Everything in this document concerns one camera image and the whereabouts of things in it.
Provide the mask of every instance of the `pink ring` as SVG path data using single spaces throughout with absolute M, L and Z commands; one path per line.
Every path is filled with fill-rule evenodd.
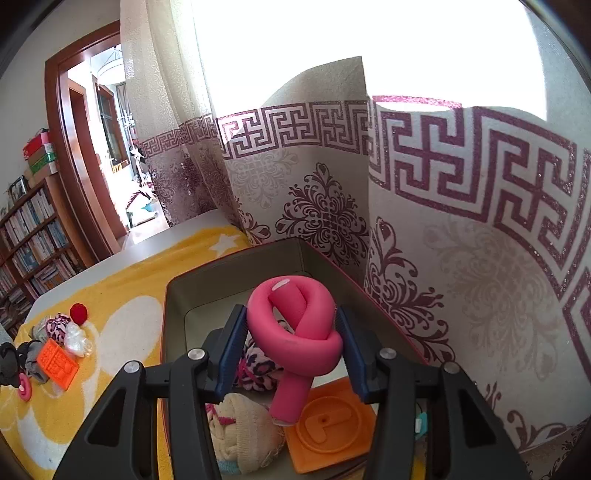
M 277 323 L 273 307 L 294 335 Z M 270 413 L 278 424 L 294 424 L 314 377 L 329 373 L 339 362 L 343 342 L 333 325 L 335 302 L 328 289 L 313 278 L 286 275 L 255 288 L 246 318 L 254 341 L 284 368 Z
M 18 379 L 21 382 L 20 387 L 22 387 L 22 390 L 20 389 L 20 387 L 17 388 L 18 396 L 22 401 L 29 401 L 31 399 L 31 395 L 33 394 L 33 389 L 31 388 L 31 381 L 23 373 L 18 374 Z

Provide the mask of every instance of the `beige knit fabric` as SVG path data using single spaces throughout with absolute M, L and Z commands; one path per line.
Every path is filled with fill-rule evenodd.
M 241 473 L 265 467 L 284 444 L 281 428 L 273 425 L 267 409 L 244 395 L 230 393 L 207 414 L 217 460 L 235 461 Z M 222 425 L 220 417 L 236 423 Z

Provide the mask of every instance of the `white star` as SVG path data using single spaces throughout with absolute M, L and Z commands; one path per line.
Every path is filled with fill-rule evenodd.
M 227 236 L 225 233 L 222 233 L 220 238 L 217 240 L 217 243 L 209 247 L 209 249 L 214 250 L 216 253 L 216 258 L 219 258 L 226 250 L 230 250 L 231 248 L 238 246 L 234 240 L 239 237 L 240 235 Z

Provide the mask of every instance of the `yellow blanket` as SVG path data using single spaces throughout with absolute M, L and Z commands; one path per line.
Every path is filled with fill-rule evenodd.
M 168 282 L 206 262 L 248 246 L 236 228 L 200 231 L 174 247 L 84 288 L 24 325 L 16 345 L 29 340 L 28 331 L 46 315 L 67 313 L 75 302 L 86 305 L 83 325 L 95 350 L 80 359 L 80 369 L 67 391 L 50 381 L 34 380 L 30 402 L 21 401 L 11 387 L 0 389 L 0 431 L 35 480 L 50 480 L 87 413 L 113 376 L 128 360 L 156 365 L 164 294 Z M 170 458 L 158 413 L 158 465 L 161 480 L 171 480 Z

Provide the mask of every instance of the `ceiling lamp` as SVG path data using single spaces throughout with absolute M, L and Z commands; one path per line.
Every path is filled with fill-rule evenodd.
M 123 54 L 119 46 L 115 47 L 113 53 L 97 72 L 96 81 L 101 85 L 115 85 L 125 81 Z

